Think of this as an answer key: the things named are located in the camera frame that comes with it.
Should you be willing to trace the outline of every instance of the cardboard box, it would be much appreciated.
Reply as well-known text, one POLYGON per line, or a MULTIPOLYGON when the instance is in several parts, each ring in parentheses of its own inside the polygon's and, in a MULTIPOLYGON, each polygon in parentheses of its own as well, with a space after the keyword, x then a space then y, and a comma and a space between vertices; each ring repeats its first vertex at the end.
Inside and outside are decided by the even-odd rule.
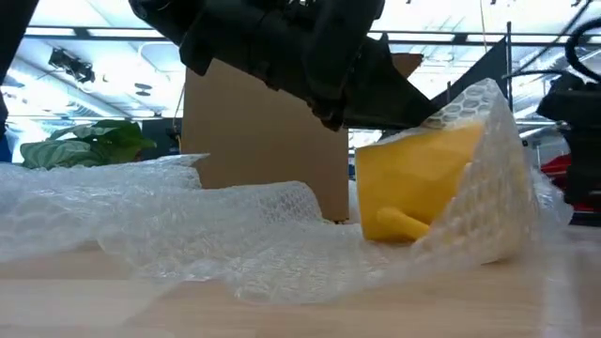
MULTIPOLYGON (((393 62, 409 76, 422 56, 393 62)), ((347 131, 324 128, 304 101, 213 60, 205 77, 188 71, 184 112, 184 153, 210 154, 196 164, 205 188, 301 181, 325 218, 348 218, 347 131)))

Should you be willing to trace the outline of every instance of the plastic wrap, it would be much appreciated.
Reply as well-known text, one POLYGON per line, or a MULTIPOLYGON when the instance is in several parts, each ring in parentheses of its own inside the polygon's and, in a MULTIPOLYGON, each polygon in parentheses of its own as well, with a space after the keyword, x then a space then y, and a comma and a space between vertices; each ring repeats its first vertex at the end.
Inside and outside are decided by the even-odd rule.
POLYGON ((198 158, 180 157, 52 171, 1 165, 0 261, 95 239, 138 277, 221 279, 245 300, 276 303, 324 301, 495 261, 515 254, 540 226, 566 225, 570 210, 532 174, 492 81, 404 134, 475 115, 485 137, 460 193, 411 246, 368 242, 359 224, 324 221, 302 183, 201 190, 195 170, 182 165, 198 158))

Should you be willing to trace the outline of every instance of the robotic arm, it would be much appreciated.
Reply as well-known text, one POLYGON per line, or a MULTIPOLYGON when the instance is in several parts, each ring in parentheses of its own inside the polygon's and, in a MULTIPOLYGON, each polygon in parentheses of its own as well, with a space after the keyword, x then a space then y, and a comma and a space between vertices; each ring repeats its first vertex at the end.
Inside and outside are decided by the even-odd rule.
POLYGON ((438 109, 367 37, 384 0, 130 0, 205 75, 213 58, 304 100, 331 130, 396 129, 438 109))

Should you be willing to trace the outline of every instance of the green plant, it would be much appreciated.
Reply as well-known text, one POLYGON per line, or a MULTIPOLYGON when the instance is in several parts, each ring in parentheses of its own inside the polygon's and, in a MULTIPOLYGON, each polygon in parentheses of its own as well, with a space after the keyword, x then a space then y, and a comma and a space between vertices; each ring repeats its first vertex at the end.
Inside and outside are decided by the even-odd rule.
POLYGON ((156 144, 142 135, 137 123, 102 120, 91 126, 76 126, 54 132, 44 142, 23 144, 27 168, 98 166, 134 161, 143 148, 156 144), (75 138, 59 140, 72 133, 75 138))

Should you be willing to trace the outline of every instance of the light wood surface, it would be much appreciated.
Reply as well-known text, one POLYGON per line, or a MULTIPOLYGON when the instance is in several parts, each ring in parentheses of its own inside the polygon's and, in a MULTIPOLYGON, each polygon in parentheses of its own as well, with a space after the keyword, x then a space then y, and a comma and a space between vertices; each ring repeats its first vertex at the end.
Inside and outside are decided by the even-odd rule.
POLYGON ((304 306, 150 284, 95 246, 0 265, 2 338, 601 337, 601 230, 523 257, 304 306))

